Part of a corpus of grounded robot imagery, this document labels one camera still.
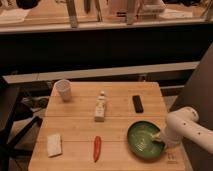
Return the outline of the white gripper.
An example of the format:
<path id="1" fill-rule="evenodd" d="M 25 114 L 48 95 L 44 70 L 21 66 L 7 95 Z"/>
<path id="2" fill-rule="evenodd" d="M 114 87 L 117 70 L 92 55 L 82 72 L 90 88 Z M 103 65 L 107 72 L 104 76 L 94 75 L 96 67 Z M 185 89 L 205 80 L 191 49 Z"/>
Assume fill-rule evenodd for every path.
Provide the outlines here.
<path id="1" fill-rule="evenodd" d="M 182 137 L 178 135 L 175 131 L 165 128 L 161 131 L 161 133 L 156 133 L 151 136 L 152 141 L 156 142 L 164 142 L 167 147 L 173 148 L 178 146 L 181 141 Z"/>

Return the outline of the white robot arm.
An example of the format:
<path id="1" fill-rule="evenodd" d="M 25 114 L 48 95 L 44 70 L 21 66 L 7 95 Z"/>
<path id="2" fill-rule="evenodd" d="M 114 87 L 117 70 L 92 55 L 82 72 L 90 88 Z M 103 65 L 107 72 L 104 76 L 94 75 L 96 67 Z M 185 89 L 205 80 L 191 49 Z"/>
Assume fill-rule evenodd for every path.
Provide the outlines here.
<path id="1" fill-rule="evenodd" d="M 172 111 L 165 117 L 165 127 L 152 135 L 151 140 L 164 142 L 173 148 L 187 138 L 213 154 L 213 131 L 199 125 L 198 120 L 198 112 L 192 107 Z"/>

